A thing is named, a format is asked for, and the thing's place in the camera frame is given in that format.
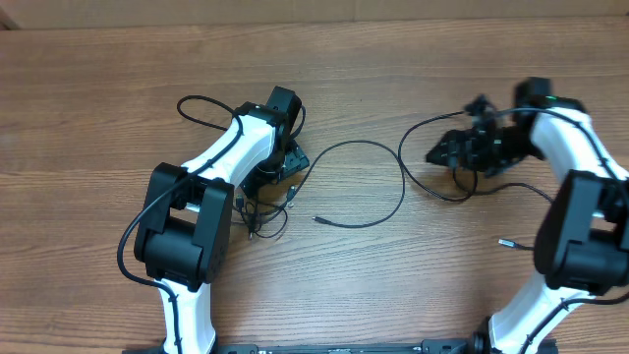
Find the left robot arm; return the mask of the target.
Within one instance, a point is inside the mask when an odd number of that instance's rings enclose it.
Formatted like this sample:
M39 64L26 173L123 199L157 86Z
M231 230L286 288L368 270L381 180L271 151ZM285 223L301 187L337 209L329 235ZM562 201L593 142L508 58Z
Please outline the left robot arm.
M166 337L159 353L209 353L215 344L210 284L225 260L234 193L248 197L280 182L309 162L295 142L305 113L299 97L246 102L206 151L151 173L143 210L134 226L136 259L157 287Z

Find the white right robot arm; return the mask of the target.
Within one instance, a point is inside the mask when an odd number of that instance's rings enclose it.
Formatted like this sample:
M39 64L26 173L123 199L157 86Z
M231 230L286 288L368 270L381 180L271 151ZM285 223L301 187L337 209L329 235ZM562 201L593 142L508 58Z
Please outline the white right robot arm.
M535 93L517 99L502 127L483 97L470 103L472 128L451 130L427 153L429 163L489 175L527 156L547 161L559 191L533 247L535 270L510 303L487 321L480 353L540 353L544 338L572 311L613 306L605 298L628 283L628 173L610 156L583 104Z

